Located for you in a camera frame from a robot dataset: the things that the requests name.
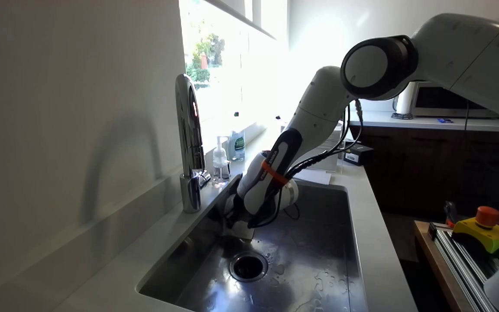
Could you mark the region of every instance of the white wall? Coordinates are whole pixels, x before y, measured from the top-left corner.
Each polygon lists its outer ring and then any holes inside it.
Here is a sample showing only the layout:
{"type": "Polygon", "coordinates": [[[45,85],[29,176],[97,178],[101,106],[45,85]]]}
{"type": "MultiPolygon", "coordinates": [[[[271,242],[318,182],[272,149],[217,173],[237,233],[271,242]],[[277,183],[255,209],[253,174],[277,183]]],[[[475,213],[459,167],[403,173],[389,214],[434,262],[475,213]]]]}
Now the white wall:
{"type": "Polygon", "coordinates": [[[9,284],[180,165],[183,72],[177,0],[0,0],[0,310],[32,292],[53,298],[22,310],[50,310],[71,285],[9,284]]]}
{"type": "Polygon", "coordinates": [[[499,19],[495,0],[291,0],[289,8],[296,99],[317,69],[340,66],[347,51],[363,40],[411,36],[429,18],[446,12],[499,19]]]}

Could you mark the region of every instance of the sticker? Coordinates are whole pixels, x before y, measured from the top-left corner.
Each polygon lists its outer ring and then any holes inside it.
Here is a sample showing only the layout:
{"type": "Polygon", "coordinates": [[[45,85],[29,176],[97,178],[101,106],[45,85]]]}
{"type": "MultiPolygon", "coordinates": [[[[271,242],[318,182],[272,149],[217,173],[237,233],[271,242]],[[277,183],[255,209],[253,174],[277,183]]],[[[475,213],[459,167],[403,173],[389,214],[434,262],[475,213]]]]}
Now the sticker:
{"type": "Polygon", "coordinates": [[[344,156],[346,159],[349,159],[351,160],[352,162],[358,162],[359,161],[359,156],[355,155],[355,154],[351,154],[351,153],[346,153],[346,155],[344,156]]]}

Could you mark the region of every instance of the black box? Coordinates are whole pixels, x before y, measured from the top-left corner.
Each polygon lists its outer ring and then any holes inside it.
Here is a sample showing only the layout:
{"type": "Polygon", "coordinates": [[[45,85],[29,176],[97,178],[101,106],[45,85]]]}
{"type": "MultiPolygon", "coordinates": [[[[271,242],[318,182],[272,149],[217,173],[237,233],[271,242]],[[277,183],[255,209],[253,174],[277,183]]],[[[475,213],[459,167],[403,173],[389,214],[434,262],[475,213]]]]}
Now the black box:
{"type": "Polygon", "coordinates": [[[366,165],[373,159],[373,149],[355,144],[344,154],[344,161],[357,166],[366,165]]]}

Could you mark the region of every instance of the wooden table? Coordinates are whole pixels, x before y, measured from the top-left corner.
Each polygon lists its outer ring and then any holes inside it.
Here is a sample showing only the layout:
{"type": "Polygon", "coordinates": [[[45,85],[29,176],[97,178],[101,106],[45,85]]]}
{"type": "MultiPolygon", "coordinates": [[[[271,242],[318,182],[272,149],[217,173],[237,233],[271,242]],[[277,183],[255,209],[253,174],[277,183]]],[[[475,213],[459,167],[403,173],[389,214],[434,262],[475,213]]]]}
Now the wooden table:
{"type": "Polygon", "coordinates": [[[428,223],[415,221],[414,225],[415,237],[419,243],[419,247],[423,251],[428,260],[428,264],[438,280],[438,284],[442,288],[442,292],[448,301],[448,304],[454,312],[473,312],[473,307],[465,297],[459,284],[450,271],[446,260],[434,244],[434,241],[428,235],[428,223]]]}

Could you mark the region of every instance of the sink drain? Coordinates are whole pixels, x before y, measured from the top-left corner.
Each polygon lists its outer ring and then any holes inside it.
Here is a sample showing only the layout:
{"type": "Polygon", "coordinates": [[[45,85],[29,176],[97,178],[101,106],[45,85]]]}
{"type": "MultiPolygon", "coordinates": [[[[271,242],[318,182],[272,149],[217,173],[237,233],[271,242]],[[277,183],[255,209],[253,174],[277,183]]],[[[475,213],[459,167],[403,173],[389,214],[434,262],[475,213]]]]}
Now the sink drain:
{"type": "Polygon", "coordinates": [[[259,253],[238,253],[230,262],[230,275],[240,282],[254,282],[265,276],[268,265],[259,253]]]}

